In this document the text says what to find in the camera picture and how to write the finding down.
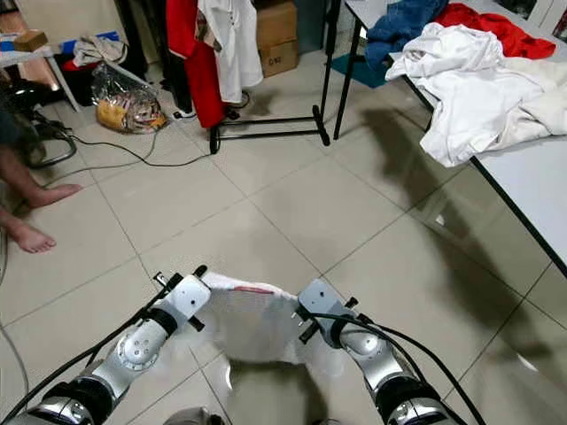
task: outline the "white wall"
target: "white wall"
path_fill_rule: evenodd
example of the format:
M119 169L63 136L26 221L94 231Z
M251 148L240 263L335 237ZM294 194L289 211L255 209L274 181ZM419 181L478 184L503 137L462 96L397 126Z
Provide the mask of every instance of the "white wall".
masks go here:
M50 44L116 30L126 40L113 0L16 0L27 25Z

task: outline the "plastic bag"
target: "plastic bag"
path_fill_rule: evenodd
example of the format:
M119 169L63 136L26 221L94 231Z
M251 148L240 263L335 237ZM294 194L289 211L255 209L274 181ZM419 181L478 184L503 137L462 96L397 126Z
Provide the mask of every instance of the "plastic bag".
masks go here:
M93 71L97 121L122 133L153 133L167 124L155 92L145 81L110 62Z

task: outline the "white cloth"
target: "white cloth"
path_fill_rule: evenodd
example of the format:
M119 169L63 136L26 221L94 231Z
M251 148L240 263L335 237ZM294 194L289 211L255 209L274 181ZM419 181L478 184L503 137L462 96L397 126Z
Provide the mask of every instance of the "white cloth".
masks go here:
M215 52L221 98L239 103L242 88L264 78L256 45L256 10L250 0L198 0L198 8L221 45Z
M103 59L121 64L128 55L128 46L105 37L88 35L74 44L73 54L75 66L85 66Z
M428 24L406 44L386 80L403 74L439 99L421 145L444 166L567 133L565 88L558 88L567 79L567 67L504 58L493 33Z

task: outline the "red garment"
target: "red garment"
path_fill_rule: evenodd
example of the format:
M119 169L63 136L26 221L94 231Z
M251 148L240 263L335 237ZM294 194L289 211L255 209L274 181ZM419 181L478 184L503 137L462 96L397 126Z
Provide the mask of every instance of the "red garment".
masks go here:
M214 51L195 40L197 0L167 0L167 44L185 58L185 73L201 127L210 128L224 118Z
M555 45L542 38L533 38L521 28L496 13L482 13L461 3L451 3L435 19L443 27L463 24L472 29L492 31L504 47L504 56L543 59L553 55Z

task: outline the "hanging clothes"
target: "hanging clothes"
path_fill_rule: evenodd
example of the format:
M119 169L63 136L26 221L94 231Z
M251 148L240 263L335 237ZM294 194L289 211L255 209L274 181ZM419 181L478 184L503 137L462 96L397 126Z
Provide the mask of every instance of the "hanging clothes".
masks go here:
M201 127L210 128L224 118L214 52L195 40L197 0L167 0L167 44L185 59L190 95Z
M505 58L493 33L428 24L386 80L403 74L439 99L420 144L444 166L567 133L567 65Z
M369 66L377 71L388 53L401 51L404 45L422 33L447 6L448 0L401 0L389 4L387 13L369 29L365 56Z
M198 0L214 39L221 98L242 101L242 88L260 84L264 76L256 44L256 9L250 0Z
M549 58L555 52L555 45L542 38L534 38L514 25L508 18L496 13L482 13L461 3L453 3L435 19L443 27L463 24L480 31L496 35L504 47L504 56L529 59Z

